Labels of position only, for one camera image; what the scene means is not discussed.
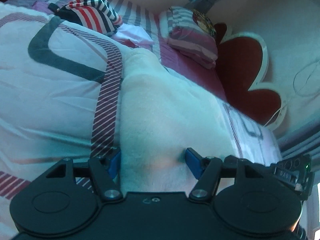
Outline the far right grey curtain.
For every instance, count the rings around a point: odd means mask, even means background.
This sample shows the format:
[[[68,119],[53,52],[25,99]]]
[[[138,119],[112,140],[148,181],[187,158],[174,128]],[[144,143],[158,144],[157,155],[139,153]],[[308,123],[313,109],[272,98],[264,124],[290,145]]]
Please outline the far right grey curtain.
[[[314,164],[319,165],[319,119],[287,133],[277,143],[283,159],[309,154]]]

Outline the white folded garment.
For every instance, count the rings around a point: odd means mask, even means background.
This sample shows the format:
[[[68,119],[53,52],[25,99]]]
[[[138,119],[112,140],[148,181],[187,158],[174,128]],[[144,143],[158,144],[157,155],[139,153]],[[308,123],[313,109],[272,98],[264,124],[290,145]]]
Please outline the white folded garment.
[[[112,38],[118,42],[131,41],[135,45],[154,45],[155,43],[142,27],[125,23],[118,28]]]

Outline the striped purple bed sheet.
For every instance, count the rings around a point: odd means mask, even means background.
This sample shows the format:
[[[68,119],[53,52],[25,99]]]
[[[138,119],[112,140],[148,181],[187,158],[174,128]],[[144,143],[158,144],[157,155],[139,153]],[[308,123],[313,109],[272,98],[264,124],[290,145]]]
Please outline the striped purple bed sheet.
[[[55,3],[64,6],[72,0],[7,0],[6,2],[18,7],[31,9],[35,2],[46,4]],[[181,54],[178,50],[166,44],[160,33],[158,15],[129,0],[108,0],[110,5],[122,17],[123,22],[142,27],[154,41],[153,45],[144,46],[152,51],[161,64],[178,74],[183,75],[209,92],[226,100],[225,91],[215,69],[206,69],[194,60]]]

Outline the striped folded pillow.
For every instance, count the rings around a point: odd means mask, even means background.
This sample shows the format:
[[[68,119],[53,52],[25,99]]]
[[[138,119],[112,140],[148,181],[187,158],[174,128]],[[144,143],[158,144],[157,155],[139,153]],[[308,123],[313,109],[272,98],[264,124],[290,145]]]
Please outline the striped folded pillow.
[[[191,25],[192,10],[172,6],[159,15],[160,33],[166,44],[180,51],[201,66],[212,69],[218,58],[216,38],[194,37]]]

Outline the striped red navy garment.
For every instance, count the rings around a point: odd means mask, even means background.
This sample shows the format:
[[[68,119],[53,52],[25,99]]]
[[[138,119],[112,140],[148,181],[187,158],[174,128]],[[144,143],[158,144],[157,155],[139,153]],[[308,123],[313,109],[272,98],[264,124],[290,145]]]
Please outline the striped red navy garment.
[[[63,7],[50,3],[48,9],[62,20],[107,36],[114,35],[123,24],[121,16],[108,0],[72,0]]]

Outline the patterned white pink quilt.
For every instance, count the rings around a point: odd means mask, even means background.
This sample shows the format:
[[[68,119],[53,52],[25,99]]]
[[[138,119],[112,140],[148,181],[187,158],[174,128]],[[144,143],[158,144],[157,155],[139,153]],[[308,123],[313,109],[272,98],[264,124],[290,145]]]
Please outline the patterned white pink quilt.
[[[131,50],[56,16],[1,4],[1,239],[17,234],[10,201],[45,170],[120,148],[123,59]],[[234,156],[280,160],[271,131],[215,97]]]

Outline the cream knit sweater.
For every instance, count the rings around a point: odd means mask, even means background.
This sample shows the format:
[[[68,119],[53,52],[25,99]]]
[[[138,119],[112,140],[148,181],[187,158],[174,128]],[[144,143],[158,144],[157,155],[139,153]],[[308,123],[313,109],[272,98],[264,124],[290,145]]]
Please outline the cream knit sweater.
[[[156,55],[137,48],[123,59],[121,83],[121,190],[189,193],[196,180],[184,160],[235,153],[218,99],[170,74]]]

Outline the red white heart headboard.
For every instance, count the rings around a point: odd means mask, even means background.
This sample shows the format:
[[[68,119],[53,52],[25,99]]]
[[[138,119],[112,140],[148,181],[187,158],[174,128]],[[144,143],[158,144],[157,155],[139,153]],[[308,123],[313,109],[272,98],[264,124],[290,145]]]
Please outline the red white heart headboard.
[[[216,72],[231,106],[274,131],[284,121],[287,97],[280,88],[265,81],[269,53],[264,39],[253,32],[234,34],[225,23],[217,23],[219,57]]]

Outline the yellow patterned cloth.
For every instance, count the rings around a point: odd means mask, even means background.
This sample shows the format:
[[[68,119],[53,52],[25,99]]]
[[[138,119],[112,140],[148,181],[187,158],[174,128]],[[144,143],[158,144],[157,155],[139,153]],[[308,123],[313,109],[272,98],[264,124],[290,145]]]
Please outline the yellow patterned cloth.
[[[205,37],[207,35],[216,38],[217,32],[212,21],[196,9],[192,10],[190,25],[194,37]]]

